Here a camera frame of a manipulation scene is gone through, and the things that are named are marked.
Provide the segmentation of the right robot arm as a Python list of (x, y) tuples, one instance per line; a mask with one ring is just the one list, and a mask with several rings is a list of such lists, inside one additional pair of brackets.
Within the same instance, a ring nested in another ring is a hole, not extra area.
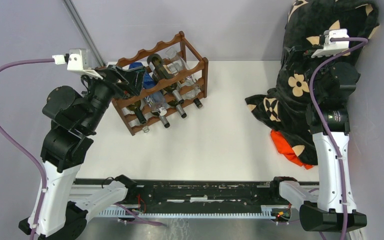
[(332, 61), (311, 81), (323, 61), (313, 58), (312, 53), (300, 46), (286, 48), (282, 66), (304, 63), (304, 81), (314, 95), (307, 106), (306, 121), (317, 154), (319, 192), (312, 195), (294, 178), (286, 177), (269, 189), (268, 196), (275, 204), (288, 200), (297, 207), (305, 231), (350, 232), (367, 225), (367, 216), (358, 212), (354, 201), (348, 167), (351, 128), (346, 104), (361, 75), (347, 62)]

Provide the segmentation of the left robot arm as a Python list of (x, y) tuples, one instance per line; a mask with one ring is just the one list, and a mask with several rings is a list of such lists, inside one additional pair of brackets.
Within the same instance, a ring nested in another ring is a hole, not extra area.
[(133, 182), (120, 175), (107, 187), (82, 200), (69, 199), (86, 154), (93, 144), (92, 135), (114, 98), (138, 96), (143, 89), (144, 66), (123, 69), (117, 65), (83, 74), (87, 90), (78, 93), (63, 85), (46, 99), (42, 113), (50, 118), (51, 128), (45, 136), (40, 157), (45, 177), (44, 189), (38, 193), (30, 217), (19, 222), (19, 229), (40, 240), (74, 240), (88, 222), (111, 205), (133, 203), (137, 190)]

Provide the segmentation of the clear square bottle black cap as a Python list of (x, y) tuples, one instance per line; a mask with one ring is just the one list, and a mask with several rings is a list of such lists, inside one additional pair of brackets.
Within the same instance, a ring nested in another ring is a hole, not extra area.
[(197, 84), (197, 80), (193, 74), (181, 79), (180, 81), (177, 82), (177, 84), (179, 88), (184, 86), (192, 87), (192, 89), (187, 93), (185, 93), (184, 95), (187, 97), (187, 99), (193, 100), (194, 104), (198, 109), (203, 107), (202, 102), (198, 98), (198, 94), (201, 92), (201, 88)]

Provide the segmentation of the brown wooden wine rack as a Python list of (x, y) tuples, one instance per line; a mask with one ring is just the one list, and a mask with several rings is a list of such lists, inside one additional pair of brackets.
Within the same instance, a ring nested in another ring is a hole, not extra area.
[[(161, 79), (156, 81), (155, 75), (150, 69), (147, 58), (152, 54), (159, 54), (165, 65), (174, 74), (172, 79)], [(190, 86), (179, 88), (178, 82), (187, 76), (194, 75), (197, 84), (200, 86), (201, 92), (197, 95), (199, 100), (207, 97), (208, 87), (208, 59), (202, 57), (197, 50), (185, 38), (182, 31), (177, 33), (171, 41), (159, 41), (155, 47), (146, 50), (140, 49), (132, 58), (120, 58), (116, 65), (119, 67), (144, 66), (146, 73), (143, 78), (143, 88), (141, 94), (130, 99), (112, 100), (115, 110), (118, 112), (125, 126), (132, 136), (142, 131), (143, 126), (150, 126), (156, 122), (160, 122), (165, 128), (170, 127), (167, 116), (177, 113), (174, 107), (168, 105), (168, 102), (175, 100), (175, 97), (164, 90), (165, 87), (176, 83), (177, 90), (184, 99), (181, 106), (186, 107), (194, 104), (192, 99), (187, 99), (185, 93), (192, 90)], [(140, 125), (134, 112), (127, 109), (127, 106), (141, 100), (141, 111), (147, 119), (146, 124)]]

